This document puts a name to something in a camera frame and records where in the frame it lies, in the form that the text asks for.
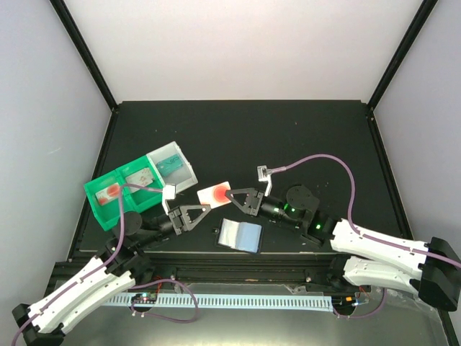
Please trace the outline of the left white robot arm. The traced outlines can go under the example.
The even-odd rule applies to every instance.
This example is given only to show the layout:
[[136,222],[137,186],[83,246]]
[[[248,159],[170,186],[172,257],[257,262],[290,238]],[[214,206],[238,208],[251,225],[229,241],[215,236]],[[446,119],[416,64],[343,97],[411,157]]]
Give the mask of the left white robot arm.
[[164,283],[178,286],[173,275],[154,280],[143,248],[191,231],[210,211],[209,205],[180,205],[151,220],[135,211],[121,213],[114,238],[72,278],[40,301],[13,309],[18,330],[11,343],[22,337],[27,345],[61,345],[83,318],[119,293]]

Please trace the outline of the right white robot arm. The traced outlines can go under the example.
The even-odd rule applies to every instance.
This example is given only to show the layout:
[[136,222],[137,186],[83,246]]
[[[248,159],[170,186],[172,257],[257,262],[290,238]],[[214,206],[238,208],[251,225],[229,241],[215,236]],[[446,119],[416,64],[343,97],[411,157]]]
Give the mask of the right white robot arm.
[[460,299],[460,258],[438,237],[414,241],[364,229],[319,209],[320,200],[303,185],[279,199],[255,188],[228,190],[225,196],[242,213],[293,229],[317,247],[328,244],[345,256],[327,273],[335,290],[373,285],[413,294],[444,311]]

